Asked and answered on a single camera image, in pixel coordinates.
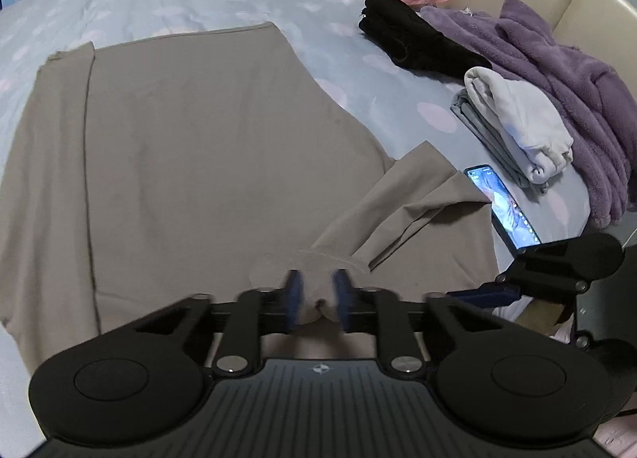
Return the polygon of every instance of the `white garment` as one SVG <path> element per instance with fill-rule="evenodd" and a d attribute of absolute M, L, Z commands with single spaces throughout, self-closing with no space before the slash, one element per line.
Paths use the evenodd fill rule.
<path fill-rule="evenodd" d="M 482 67 L 467 71 L 464 85 L 475 109 L 500 133 L 529 181 L 546 183 L 572 162 L 573 138 L 542 90 Z"/>

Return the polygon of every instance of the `smartphone screen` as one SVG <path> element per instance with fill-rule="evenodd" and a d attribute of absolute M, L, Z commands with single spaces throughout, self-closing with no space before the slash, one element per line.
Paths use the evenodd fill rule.
<path fill-rule="evenodd" d="M 491 200 L 491 210 L 515 249 L 540 244 L 539 237 L 504 183 L 489 166 L 465 171 L 469 179 Z"/>

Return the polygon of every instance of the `polka dot bed sheet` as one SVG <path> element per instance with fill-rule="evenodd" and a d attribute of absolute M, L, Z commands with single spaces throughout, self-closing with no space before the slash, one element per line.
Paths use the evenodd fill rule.
<path fill-rule="evenodd" d="M 394 66 L 359 31 L 363 7 L 363 0 L 21 0 L 0 12 L 0 174 L 37 69 L 50 54 L 88 41 L 100 48 L 264 21 L 278 26 L 323 90 L 366 125 L 391 157 L 399 159 L 428 140 L 460 170 L 483 163 L 499 170 L 450 112 L 460 82 Z M 572 168 L 541 198 L 500 175 L 543 241 L 582 232 L 588 198 Z M 511 256 L 496 232 L 494 244 L 504 269 Z M 504 313 L 515 317 L 523 306 Z M 1 327 L 0 351 L 0 456 L 14 458 L 41 435 L 26 405 L 28 376 Z"/>

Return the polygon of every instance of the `gray garment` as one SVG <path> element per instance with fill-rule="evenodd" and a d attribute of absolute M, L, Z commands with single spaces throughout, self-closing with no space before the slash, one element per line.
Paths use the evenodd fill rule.
<path fill-rule="evenodd" d="M 451 101 L 451 111 L 475 134 L 487 150 L 498 160 L 504 171 L 520 188 L 531 188 L 538 194 L 544 195 L 549 189 L 548 183 L 537 185 L 531 183 L 520 166 L 515 162 L 514 157 L 508 151 L 502 140 L 502 136 L 497 129 L 487 122 L 482 115 L 476 111 L 466 88 L 455 94 Z"/>
<path fill-rule="evenodd" d="M 0 320 L 31 371 L 190 294 L 280 286 L 276 262 L 350 262 L 410 300 L 498 272 L 469 179 L 428 143 L 390 159 L 272 23 L 89 44 L 40 69 L 0 189 Z M 331 284 L 308 281 L 309 323 L 266 355 L 373 352 L 317 319 Z"/>

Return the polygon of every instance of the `purple fleece robe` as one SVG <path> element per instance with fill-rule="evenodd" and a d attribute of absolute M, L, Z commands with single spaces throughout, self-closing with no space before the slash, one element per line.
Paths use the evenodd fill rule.
<path fill-rule="evenodd" d="M 637 104 L 616 71 L 556 43 L 549 24 L 520 0 L 505 0 L 499 19 L 435 7 L 424 7 L 421 16 L 485 56 L 502 77 L 527 80 L 547 94 L 573 137 L 573 166 L 588 188 L 591 222 L 604 228 L 619 221 L 637 166 Z"/>

